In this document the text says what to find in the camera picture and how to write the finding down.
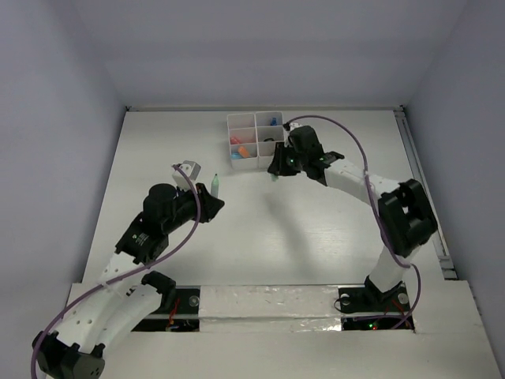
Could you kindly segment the green highlighter pen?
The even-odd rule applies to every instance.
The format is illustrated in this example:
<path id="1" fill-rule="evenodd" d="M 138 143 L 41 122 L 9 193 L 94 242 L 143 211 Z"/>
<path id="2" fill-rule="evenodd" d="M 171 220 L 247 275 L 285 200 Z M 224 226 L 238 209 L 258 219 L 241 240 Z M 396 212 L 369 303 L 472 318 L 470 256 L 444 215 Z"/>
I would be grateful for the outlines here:
<path id="1" fill-rule="evenodd" d="M 219 176 L 218 174 L 214 174 L 214 177 L 211 181 L 211 191 L 210 194 L 213 197 L 218 197 L 219 196 Z"/>

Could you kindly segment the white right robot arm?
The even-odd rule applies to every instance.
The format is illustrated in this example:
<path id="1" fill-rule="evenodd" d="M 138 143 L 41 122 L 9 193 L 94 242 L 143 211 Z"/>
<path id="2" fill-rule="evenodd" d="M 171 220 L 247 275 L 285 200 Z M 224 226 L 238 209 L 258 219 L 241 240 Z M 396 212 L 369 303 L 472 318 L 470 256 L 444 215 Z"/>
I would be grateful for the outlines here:
<path id="1" fill-rule="evenodd" d="M 363 299 L 371 309 L 380 310 L 391 301 L 391 291 L 402 281 L 413 257 L 438 230 L 419 181 L 383 178 L 371 174 L 367 163 L 360 168 L 340 153 L 324 151 L 311 126 L 292 129 L 284 142 L 275 145 L 267 172 L 277 177 L 305 173 L 371 207 L 384 243 L 376 266 L 365 279 Z"/>

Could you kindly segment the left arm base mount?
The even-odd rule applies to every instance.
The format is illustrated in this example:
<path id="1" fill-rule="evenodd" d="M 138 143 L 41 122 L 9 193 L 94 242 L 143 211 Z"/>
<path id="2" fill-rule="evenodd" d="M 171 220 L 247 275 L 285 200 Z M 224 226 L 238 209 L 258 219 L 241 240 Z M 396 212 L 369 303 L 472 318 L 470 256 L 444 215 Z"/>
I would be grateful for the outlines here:
<path id="1" fill-rule="evenodd" d="M 153 284 L 161 301 L 159 308 L 140 321 L 133 332 L 200 331 L 200 287 L 179 287 L 160 272 L 149 272 L 141 283 Z"/>

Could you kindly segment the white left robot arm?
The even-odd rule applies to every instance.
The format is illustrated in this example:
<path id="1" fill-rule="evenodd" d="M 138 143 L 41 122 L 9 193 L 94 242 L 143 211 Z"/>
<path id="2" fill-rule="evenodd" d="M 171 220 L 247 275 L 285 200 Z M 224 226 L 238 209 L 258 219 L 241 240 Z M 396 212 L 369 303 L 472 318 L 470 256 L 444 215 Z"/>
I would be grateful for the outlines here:
<path id="1" fill-rule="evenodd" d="M 177 290 L 154 270 L 170 257 L 169 235 L 215 218 L 224 201 L 202 183 L 153 186 L 95 287 L 71 302 L 32 342 L 31 375 L 98 378 L 110 353 L 147 315 L 173 309 Z"/>

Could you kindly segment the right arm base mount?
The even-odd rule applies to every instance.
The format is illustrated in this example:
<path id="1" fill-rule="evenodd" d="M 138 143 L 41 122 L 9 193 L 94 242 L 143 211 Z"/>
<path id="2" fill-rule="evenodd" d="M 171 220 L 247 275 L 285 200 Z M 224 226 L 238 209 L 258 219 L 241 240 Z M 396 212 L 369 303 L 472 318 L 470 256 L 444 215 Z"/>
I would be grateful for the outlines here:
<path id="1" fill-rule="evenodd" d="M 368 279 L 345 285 L 338 289 L 333 307 L 341 314 L 344 331 L 415 330 L 403 280 L 384 293 Z"/>

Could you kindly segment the orange highlighter cap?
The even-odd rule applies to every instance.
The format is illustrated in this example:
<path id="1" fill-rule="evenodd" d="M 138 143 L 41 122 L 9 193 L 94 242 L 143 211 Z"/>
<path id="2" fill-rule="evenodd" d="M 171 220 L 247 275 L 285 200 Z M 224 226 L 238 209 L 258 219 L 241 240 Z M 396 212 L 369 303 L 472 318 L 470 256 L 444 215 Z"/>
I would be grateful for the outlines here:
<path id="1" fill-rule="evenodd" d="M 248 152 L 248 150 L 244 147 L 244 146 L 241 146 L 238 148 L 238 153 L 243 157 L 243 158 L 248 158 L 250 157 L 250 154 Z"/>

